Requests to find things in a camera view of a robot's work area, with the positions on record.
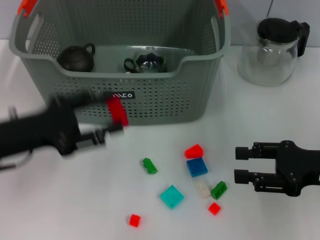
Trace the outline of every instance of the glass pitcher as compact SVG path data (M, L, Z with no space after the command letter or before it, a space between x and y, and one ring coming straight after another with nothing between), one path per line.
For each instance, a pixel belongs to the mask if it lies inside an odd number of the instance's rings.
M304 54L310 26L281 18L257 24L256 45L245 45L238 62L242 77L265 86L279 85L294 72L297 57Z

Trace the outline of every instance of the black teapot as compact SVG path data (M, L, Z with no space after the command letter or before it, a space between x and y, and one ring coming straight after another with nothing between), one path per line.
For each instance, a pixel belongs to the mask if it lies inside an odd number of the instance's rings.
M88 47L92 48L91 52L87 51ZM96 48L92 43L84 46L70 46L63 50L56 60L65 70L72 72L91 72L95 66L95 53Z

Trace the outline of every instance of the white wall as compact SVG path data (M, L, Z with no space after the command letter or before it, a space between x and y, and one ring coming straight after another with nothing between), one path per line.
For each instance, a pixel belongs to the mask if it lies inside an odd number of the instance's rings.
M21 1L0 0L0 39L9 38ZM248 39L254 39L257 21L266 17L270 2L271 0L227 0L231 18L231 44L242 45ZM319 10L320 0L274 0L270 16L309 23L311 32L308 45L320 47Z

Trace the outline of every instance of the basket label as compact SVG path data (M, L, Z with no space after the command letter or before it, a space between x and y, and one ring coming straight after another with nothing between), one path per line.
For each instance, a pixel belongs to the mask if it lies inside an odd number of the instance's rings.
M113 96L118 97L121 100L136 99L136 95L134 91L117 91L117 92L113 92Z

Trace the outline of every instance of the red block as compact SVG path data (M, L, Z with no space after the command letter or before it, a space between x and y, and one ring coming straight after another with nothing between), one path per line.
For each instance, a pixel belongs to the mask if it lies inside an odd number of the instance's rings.
M218 212L220 211L221 207L216 204L215 202L212 203L212 205L208 208L208 210L210 211L210 213L212 213L213 215L217 215Z
M129 224L131 226L134 226L134 227L137 228L139 226L140 219L141 219L140 216L132 214L131 217L130 217L130 223Z
M120 98L110 98L106 101L106 104L109 108L114 124L122 123L123 126L129 125L128 117L124 107L121 104Z
M202 158L204 156L204 150L199 144L194 145L193 147L190 147L184 152L184 156L187 159L197 159Z

